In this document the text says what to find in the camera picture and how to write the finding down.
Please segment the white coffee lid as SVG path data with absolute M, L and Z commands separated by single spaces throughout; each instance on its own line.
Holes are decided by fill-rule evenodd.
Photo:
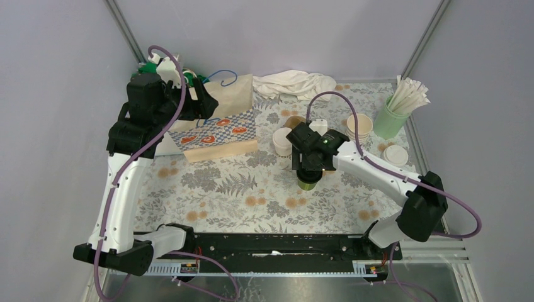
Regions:
M 289 128 L 277 129 L 273 136 L 272 141 L 275 148 L 275 152 L 282 153 L 284 150 L 292 151 L 292 143 L 287 139 L 287 135 L 292 131 Z

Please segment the green paper coffee cup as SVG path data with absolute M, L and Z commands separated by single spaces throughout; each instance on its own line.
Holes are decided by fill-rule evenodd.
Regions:
M 319 181 L 320 181 L 320 178 L 318 179 L 304 179 L 304 178 L 299 178 L 299 177 L 297 178 L 298 187 L 304 191 L 313 190 Z

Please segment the blue checkered paper bag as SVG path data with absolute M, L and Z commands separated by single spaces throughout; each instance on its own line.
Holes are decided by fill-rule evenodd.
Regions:
M 240 75 L 225 87 L 215 81 L 204 87 L 219 102 L 214 114 L 205 120 L 176 121 L 157 146 L 157 156 L 183 154 L 193 163 L 258 150 L 253 76 Z

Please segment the stack of black paper cups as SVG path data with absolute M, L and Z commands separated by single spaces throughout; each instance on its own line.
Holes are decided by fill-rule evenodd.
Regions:
M 364 114 L 351 115 L 346 120 L 345 134 L 351 139 L 358 139 L 360 144 L 364 144 L 373 130 L 373 121 Z

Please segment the black coffee lid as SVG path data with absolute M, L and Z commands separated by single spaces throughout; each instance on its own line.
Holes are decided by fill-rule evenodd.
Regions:
M 323 172 L 322 171 L 308 171 L 305 169 L 299 169 L 296 172 L 297 178 L 304 178 L 304 179 L 318 179 L 322 178 Z

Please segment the white paper coffee cup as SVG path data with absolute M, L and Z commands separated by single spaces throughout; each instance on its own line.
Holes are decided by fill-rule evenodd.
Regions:
M 292 158 L 292 151 L 291 150 L 284 150 L 282 153 L 275 152 L 275 154 L 281 159 L 291 159 Z

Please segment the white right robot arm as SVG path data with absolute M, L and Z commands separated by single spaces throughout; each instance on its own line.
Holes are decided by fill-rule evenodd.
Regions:
M 301 122 L 286 136 L 293 147 L 293 168 L 300 182 L 315 184 L 325 171 L 351 174 L 386 194 L 401 207 L 392 216 L 376 221 L 361 242 L 369 259 L 379 258 L 394 242 L 426 242 L 448 208 L 441 179 L 404 171 L 356 146 L 346 135 L 329 130 L 320 135 Z

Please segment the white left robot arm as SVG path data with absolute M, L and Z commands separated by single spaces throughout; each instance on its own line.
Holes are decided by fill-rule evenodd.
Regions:
M 86 243 L 76 245 L 73 258 L 134 276 L 144 275 L 151 262 L 170 252 L 186 259 L 196 251 L 190 226 L 168 223 L 150 233 L 134 234 L 137 200 L 156 146 L 131 157 L 153 138 L 162 142 L 174 115 L 185 121 L 209 118 L 219 105 L 194 78 L 186 89 L 155 73 L 133 76 L 128 100 L 108 132 L 108 175 L 98 220 Z

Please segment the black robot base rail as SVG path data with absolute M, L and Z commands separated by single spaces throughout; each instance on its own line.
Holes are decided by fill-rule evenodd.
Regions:
M 354 261 L 381 265 L 401 260 L 400 247 L 381 249 L 362 235 L 289 233 L 195 233 L 185 252 L 199 254 L 201 273 L 329 274 L 353 271 Z

